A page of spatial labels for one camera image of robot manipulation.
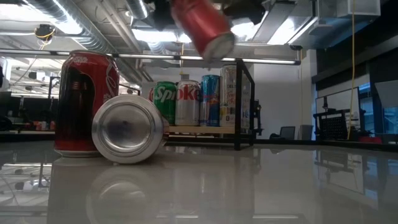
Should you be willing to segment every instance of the white soda can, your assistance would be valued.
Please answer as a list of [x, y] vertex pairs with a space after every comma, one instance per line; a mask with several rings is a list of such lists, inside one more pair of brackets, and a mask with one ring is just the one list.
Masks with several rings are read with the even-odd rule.
[[[242, 74], [241, 127], [249, 129], [250, 82]], [[234, 127], [236, 107], [236, 66], [225, 65], [221, 69], [220, 81], [220, 126]]]

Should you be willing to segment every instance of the yellow cable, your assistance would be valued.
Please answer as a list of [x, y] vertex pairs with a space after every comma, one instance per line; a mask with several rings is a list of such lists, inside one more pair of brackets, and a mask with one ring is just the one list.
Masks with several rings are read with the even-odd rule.
[[46, 37], [50, 37], [50, 36], [55, 32], [55, 29], [54, 29], [51, 33], [49, 33], [49, 34], [47, 34], [47, 35], [39, 36], [39, 35], [36, 35], [36, 30], [37, 30], [37, 28], [35, 29], [35, 36], [36, 36], [37, 38], [46, 38]]
[[352, 14], [352, 22], [353, 22], [353, 79], [351, 85], [351, 105], [349, 107], [349, 123], [348, 123], [348, 135], [347, 140], [349, 140], [349, 136], [351, 134], [351, 117], [353, 115], [353, 95], [354, 95], [354, 81], [355, 81], [355, 0], [353, 0], [353, 14]]

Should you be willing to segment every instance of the office chair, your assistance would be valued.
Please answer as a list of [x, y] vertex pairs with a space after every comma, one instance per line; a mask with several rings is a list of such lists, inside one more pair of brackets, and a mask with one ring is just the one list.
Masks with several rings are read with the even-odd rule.
[[295, 126], [281, 127], [279, 134], [272, 133], [269, 139], [294, 140]]

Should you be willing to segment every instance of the table surface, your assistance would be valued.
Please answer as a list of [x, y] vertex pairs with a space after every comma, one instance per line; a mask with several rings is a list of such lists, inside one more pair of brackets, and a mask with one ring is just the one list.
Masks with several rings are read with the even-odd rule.
[[0, 223], [398, 223], [398, 154], [167, 146], [131, 166], [0, 143]]

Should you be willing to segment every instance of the silver can bottom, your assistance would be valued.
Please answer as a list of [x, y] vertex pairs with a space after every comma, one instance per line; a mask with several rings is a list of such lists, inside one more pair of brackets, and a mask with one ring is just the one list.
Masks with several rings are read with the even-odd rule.
[[63, 157], [71, 158], [87, 158], [87, 157], [100, 157], [101, 154], [98, 151], [61, 151], [55, 150], [55, 152], [61, 154]]

